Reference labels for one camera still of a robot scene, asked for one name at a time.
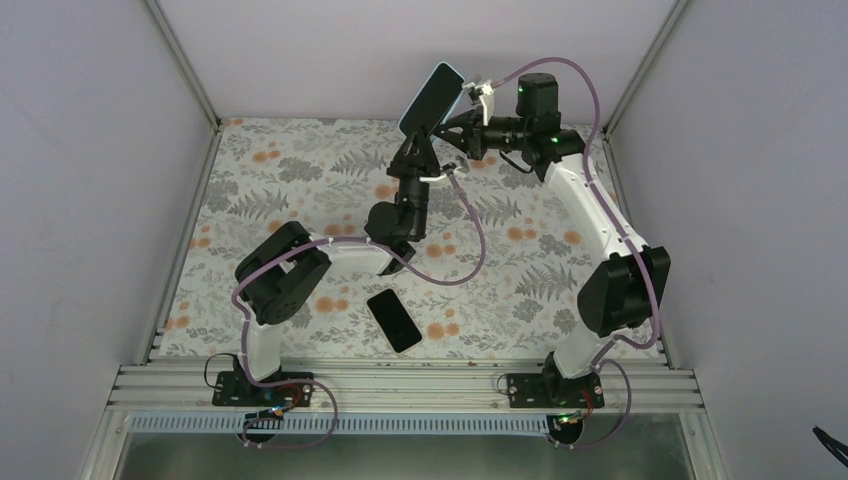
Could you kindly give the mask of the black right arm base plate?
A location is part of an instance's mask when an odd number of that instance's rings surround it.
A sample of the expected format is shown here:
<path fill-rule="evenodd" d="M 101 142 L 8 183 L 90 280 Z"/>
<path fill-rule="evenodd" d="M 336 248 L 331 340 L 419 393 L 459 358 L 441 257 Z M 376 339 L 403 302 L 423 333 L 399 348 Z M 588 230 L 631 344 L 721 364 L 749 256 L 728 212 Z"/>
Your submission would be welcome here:
<path fill-rule="evenodd" d="M 507 391 L 513 409 L 577 409 L 605 406 L 604 390 L 598 374 L 565 379 L 556 372 L 508 374 Z"/>

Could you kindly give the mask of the black smartphone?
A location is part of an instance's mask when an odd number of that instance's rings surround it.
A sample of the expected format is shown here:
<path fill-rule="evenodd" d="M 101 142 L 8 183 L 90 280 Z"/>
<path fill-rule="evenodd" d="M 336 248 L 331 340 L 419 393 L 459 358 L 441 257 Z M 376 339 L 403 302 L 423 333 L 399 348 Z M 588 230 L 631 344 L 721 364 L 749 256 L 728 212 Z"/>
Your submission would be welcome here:
<path fill-rule="evenodd" d="M 366 306 L 394 353 L 404 353 L 423 340 L 420 329 L 395 290 L 377 293 L 366 301 Z"/>

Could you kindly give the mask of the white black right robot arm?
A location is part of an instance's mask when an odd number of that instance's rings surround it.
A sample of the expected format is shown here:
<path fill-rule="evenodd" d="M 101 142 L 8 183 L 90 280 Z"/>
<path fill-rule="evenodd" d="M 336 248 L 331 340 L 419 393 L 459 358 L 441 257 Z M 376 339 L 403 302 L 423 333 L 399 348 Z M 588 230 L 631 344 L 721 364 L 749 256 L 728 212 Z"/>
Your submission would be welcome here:
<path fill-rule="evenodd" d="M 500 82 L 467 82 L 462 88 L 472 109 L 435 133 L 473 160 L 490 150 L 519 152 L 527 172 L 565 205 L 588 244 L 595 269 L 577 295 L 579 323 L 548 356 L 546 367 L 554 372 L 541 382 L 544 399 L 565 407 L 580 393 L 578 378 L 596 372 L 616 344 L 647 350 L 658 342 L 671 259 L 636 232 L 598 180 L 593 140 L 564 128 L 556 78 L 525 73 L 517 81 L 514 115 L 494 113 Z"/>

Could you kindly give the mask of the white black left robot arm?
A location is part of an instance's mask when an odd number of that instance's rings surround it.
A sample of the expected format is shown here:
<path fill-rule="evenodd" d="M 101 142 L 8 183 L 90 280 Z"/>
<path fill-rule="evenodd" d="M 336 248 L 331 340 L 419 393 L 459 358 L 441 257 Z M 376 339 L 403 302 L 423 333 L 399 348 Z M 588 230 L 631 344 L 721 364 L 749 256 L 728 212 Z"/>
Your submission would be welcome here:
<path fill-rule="evenodd" d="M 399 187 L 391 201 L 374 204 L 362 237 L 319 237 L 297 221 L 272 234 L 236 268 L 234 300 L 253 315 L 239 352 L 246 371 L 239 392 L 255 405 L 278 391 L 282 325 L 305 306 L 326 276 L 392 275 L 415 255 L 426 236 L 429 181 L 440 166 L 425 127 L 406 135 L 387 173 Z"/>

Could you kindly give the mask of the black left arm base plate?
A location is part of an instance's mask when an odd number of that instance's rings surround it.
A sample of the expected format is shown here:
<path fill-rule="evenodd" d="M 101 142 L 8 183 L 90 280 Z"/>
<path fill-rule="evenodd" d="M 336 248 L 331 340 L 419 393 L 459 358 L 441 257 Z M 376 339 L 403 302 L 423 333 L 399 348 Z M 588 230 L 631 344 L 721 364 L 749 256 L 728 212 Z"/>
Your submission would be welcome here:
<path fill-rule="evenodd" d="M 223 371 L 216 379 L 211 404 L 216 407 L 290 408 L 309 407 L 312 386 L 304 379 L 313 380 L 311 372 L 278 372 L 266 382 L 297 379 L 296 383 L 276 387 L 256 387 L 241 371 Z"/>

